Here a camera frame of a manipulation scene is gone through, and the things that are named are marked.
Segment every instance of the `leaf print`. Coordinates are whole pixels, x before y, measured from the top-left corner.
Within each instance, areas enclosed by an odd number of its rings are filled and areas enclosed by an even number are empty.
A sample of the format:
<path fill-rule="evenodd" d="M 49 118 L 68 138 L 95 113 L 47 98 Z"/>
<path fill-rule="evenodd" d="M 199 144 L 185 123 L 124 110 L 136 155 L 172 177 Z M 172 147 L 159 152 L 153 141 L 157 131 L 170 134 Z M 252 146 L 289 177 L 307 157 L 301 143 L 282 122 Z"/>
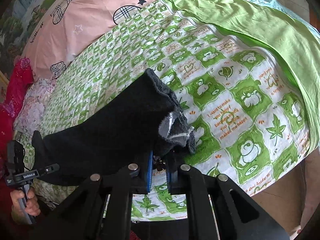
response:
<path fill-rule="evenodd" d="M 137 203 L 140 205 L 141 208 L 145 208 L 146 212 L 148 211 L 148 209 L 154 212 L 155 208 L 159 207 L 158 205 L 151 204 L 151 200 L 148 198 L 147 195 L 144 195 L 142 201 L 143 202 L 137 201 Z"/>
<path fill-rule="evenodd" d="M 225 77 L 226 80 L 228 80 L 228 78 L 231 77 L 232 74 L 233 74 L 233 66 L 231 66 L 231 67 L 222 67 L 221 70 L 219 70 L 218 74 L 220 76 Z"/>
<path fill-rule="evenodd" d="M 177 37 L 177 38 L 180 37 L 181 35 L 182 35 L 182 34 L 181 34 L 180 32 L 176 32 L 176 33 L 174 34 L 174 36 Z"/>
<path fill-rule="evenodd" d="M 202 45 L 203 43 L 196 42 L 193 46 L 191 46 L 191 48 L 197 49 L 197 48 L 200 48 Z"/>
<path fill-rule="evenodd" d="M 180 98 L 180 100 L 179 100 L 179 104 L 180 104 L 180 106 L 182 107 L 182 109 L 183 109 L 183 110 L 189 109 L 190 107 L 187 106 L 187 101 L 181 102 L 181 99 L 182 99 L 182 98 Z"/>
<path fill-rule="evenodd" d="M 280 126 L 280 120 L 275 114 L 273 114 L 272 123 L 273 123 L 274 127 L 267 128 L 267 131 L 269 133 L 271 133 L 270 139 L 273 139 L 274 137 L 276 138 L 276 143 L 275 143 L 275 146 L 276 146 L 277 140 L 278 140 L 278 136 L 282 138 L 282 132 L 285 129 L 285 125 L 281 125 Z"/>

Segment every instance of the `blue gripper pad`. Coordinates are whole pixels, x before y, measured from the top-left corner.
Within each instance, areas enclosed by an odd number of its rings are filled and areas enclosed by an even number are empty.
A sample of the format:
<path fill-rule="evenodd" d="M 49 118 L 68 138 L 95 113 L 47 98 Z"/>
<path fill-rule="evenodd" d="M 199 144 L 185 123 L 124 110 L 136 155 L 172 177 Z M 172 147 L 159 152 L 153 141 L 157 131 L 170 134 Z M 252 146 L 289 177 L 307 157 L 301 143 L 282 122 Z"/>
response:
<path fill-rule="evenodd" d="M 149 156 L 149 162 L 148 162 L 148 171 L 147 171 L 147 191 L 151 191 L 151 179 L 152 179 L 152 156 L 153 156 L 153 151 L 150 152 Z"/>

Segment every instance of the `red fabric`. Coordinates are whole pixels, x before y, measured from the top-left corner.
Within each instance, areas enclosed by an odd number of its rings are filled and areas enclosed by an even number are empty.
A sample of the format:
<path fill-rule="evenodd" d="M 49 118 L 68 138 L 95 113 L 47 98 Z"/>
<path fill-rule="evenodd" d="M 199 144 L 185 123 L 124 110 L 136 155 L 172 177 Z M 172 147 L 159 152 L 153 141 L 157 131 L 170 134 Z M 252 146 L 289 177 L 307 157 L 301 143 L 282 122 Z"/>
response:
<path fill-rule="evenodd" d="M 7 143 L 12 140 L 13 136 L 14 119 L 21 111 L 24 96 L 29 84 L 32 82 L 33 76 L 30 60 L 22 58 L 14 66 L 6 98 L 0 104 L 0 212 L 8 217 L 11 216 L 12 202 L 10 192 L 12 189 L 8 188 L 4 180 L 1 179 L 3 164 L 7 160 Z"/>
<path fill-rule="evenodd" d="M 140 240 L 139 237 L 137 237 L 137 235 L 135 234 L 135 232 L 130 231 L 130 240 Z"/>
<path fill-rule="evenodd" d="M 14 66 L 12 76 L 7 87 L 7 95 L 0 104 L 0 158 L 7 160 L 6 146 L 12 140 L 13 121 L 18 116 L 23 106 L 23 99 L 27 89 L 33 83 L 30 60 L 22 58 Z"/>

